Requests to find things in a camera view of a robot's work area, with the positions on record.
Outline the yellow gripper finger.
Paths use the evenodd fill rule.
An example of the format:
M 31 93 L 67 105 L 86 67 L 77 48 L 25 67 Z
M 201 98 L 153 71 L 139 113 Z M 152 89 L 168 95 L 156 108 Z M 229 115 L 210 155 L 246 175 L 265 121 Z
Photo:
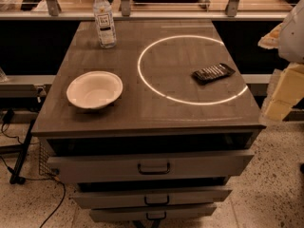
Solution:
M 284 70 L 273 73 L 263 116 L 271 121 L 282 121 L 303 98 L 304 65 L 289 63 Z

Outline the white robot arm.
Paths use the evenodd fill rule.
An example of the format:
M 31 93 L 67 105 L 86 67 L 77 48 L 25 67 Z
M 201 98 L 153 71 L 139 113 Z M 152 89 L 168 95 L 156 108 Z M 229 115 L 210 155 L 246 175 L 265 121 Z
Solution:
M 304 0 L 296 4 L 282 23 L 278 55 L 289 64 L 273 73 L 262 115 L 280 122 L 304 98 Z

